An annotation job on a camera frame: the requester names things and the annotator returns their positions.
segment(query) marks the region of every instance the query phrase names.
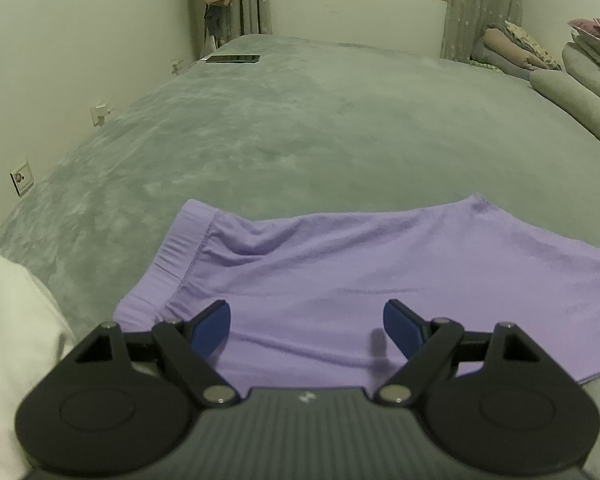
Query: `curtain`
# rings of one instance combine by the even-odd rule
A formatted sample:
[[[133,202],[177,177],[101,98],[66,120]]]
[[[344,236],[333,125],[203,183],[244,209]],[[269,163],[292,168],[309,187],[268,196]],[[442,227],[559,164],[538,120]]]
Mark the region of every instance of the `curtain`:
[[[223,25],[224,42],[245,34],[272,34],[269,0],[231,0]]]
[[[440,57],[468,62],[487,25],[505,20],[520,25],[522,0],[448,0]]]

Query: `green bedspread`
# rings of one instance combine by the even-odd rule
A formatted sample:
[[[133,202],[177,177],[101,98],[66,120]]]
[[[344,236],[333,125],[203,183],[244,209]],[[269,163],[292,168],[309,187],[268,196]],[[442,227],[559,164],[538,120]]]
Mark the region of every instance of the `green bedspread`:
[[[403,210],[480,192],[600,246],[600,142],[524,80],[270,36],[194,65],[69,153],[0,229],[78,336],[140,278],[189,198],[250,219]],[[589,388],[598,388],[600,381]],[[600,445],[589,462],[600,474]]]

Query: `white sleeve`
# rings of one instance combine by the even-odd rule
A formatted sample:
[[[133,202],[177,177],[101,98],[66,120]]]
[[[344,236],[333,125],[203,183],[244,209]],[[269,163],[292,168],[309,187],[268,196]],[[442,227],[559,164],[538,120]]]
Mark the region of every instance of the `white sleeve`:
[[[29,469],[13,428],[19,403],[74,345],[47,288],[0,256],[0,480]]]

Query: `plush blanket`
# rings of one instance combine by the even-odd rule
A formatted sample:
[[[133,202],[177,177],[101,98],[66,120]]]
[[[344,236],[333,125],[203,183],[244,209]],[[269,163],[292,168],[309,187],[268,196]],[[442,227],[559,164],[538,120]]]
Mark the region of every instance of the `plush blanket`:
[[[195,198],[248,219],[406,210],[479,192],[600,247],[600,142],[527,81],[448,60],[248,36],[69,153],[0,229],[78,337]],[[600,405],[600,380],[588,386]],[[587,468],[600,475],[600,443]]]

